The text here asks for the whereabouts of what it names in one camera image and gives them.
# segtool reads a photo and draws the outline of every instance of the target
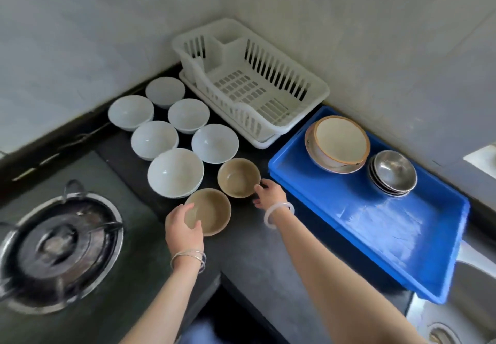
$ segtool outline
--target wall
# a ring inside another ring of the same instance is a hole
[[[0,3],[4,153],[176,63],[170,48],[173,35],[222,13],[220,0]]]
[[[222,0],[328,102],[496,209],[462,157],[496,140],[496,0]]]

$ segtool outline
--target sink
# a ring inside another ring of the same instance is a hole
[[[496,243],[467,231],[448,301],[436,305],[414,294],[406,317],[426,340],[437,344],[486,344],[496,339]]]

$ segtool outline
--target blue tray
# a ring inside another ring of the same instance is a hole
[[[470,208],[467,197],[414,163],[416,188],[403,198],[377,192],[367,165],[352,174],[328,173],[305,148],[307,128],[328,115],[324,106],[269,162],[270,175],[405,288],[446,302]],[[369,134],[370,155],[390,149]]]

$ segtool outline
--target silver bracelet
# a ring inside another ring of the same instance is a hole
[[[292,214],[295,213],[295,209],[294,209],[294,206],[289,203],[289,202],[281,202],[281,203],[276,203],[276,204],[273,204],[269,207],[269,209],[265,212],[265,215],[263,217],[263,221],[265,222],[265,225],[271,229],[275,229],[276,226],[272,223],[269,223],[269,217],[270,215],[278,208],[281,208],[281,207],[288,207],[289,208],[289,211],[291,211]]]
[[[196,255],[193,255],[190,253],[199,253],[202,256],[200,258],[200,257],[197,257]],[[199,250],[186,250],[186,251],[180,251],[179,253],[175,254],[172,257],[172,259],[170,260],[171,261],[170,268],[172,268],[172,270],[174,270],[174,267],[173,267],[174,259],[176,259],[178,256],[181,256],[181,255],[186,255],[186,256],[189,256],[191,258],[198,259],[201,263],[200,271],[198,271],[198,273],[202,273],[203,271],[205,271],[205,268],[207,265],[207,255],[203,251],[199,251]]]

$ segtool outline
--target person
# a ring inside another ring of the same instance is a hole
[[[287,202],[281,186],[269,179],[262,182],[265,188],[255,186],[258,198],[253,203],[257,208],[267,211]],[[193,204],[179,205],[166,218],[171,254],[203,252],[201,223],[193,229],[184,223],[184,214],[191,208]],[[277,208],[271,217],[334,343],[425,343],[384,296],[320,243],[287,207]],[[170,278],[121,344],[174,343],[201,266],[196,253],[177,256]]]

